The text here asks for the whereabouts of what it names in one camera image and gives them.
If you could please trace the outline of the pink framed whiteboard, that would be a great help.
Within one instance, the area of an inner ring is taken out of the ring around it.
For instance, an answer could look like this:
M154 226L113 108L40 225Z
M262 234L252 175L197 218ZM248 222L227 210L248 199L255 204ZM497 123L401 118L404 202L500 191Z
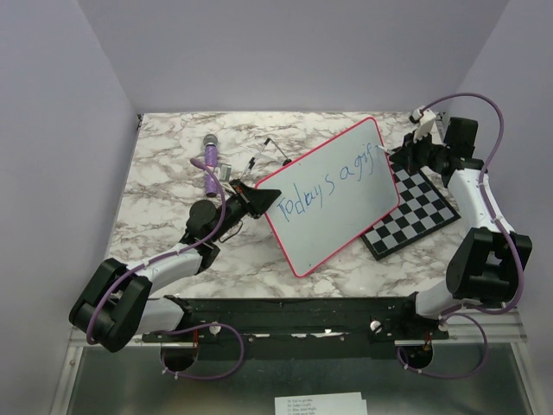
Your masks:
M293 274L303 278L400 202L375 118L367 117L260 180L281 196L267 221Z

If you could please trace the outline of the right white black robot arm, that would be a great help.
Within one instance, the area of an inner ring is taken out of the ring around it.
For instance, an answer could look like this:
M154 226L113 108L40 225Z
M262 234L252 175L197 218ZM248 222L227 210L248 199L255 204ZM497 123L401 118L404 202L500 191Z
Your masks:
M436 144L431 135L435 119L430 110L414 111L410 121L416 128L390 153L390 160L410 173L427 167L439 174L457 203L466 235L444 280L417 293L416 308L398 316L399 332L410 339L427 331L428 318L442 318L462 308L490 315L515 308L532 251L530 237L517 233L503 217L486 165L472 157L477 124L463 119L458 131Z

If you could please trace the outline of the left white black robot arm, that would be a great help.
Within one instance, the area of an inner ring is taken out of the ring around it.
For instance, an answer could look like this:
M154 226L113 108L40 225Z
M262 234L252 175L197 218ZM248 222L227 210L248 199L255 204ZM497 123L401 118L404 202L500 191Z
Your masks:
M232 195L219 206L209 200L195 202L184 235L167 251L131 265L104 260L71 308L69 322L89 343L112 353L137 334L162 331L174 342L185 340L191 333L190 318L175 300L156 298L155 293L207 270L219 255L217 240L245 216L264 215L282 194L240 180L233 180L231 188Z

